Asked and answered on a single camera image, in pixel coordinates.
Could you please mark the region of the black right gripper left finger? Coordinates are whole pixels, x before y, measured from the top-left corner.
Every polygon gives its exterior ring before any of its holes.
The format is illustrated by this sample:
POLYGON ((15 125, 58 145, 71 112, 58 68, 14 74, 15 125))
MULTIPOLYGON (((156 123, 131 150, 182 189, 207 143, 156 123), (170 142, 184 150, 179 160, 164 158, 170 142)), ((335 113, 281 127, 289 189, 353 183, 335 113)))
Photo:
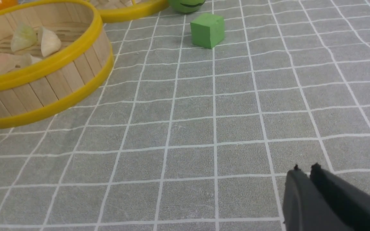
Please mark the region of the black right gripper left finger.
POLYGON ((297 164, 286 175, 282 212, 287 231, 352 231, 297 164))

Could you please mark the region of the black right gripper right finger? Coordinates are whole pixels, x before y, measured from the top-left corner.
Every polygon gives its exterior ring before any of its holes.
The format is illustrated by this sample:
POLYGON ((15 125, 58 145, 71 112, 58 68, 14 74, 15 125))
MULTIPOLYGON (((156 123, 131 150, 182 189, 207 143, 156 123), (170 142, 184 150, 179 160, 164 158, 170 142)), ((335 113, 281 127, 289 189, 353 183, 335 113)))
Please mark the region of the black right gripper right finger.
POLYGON ((332 211, 354 231, 370 231, 370 195, 342 178, 311 166, 310 180, 332 211))

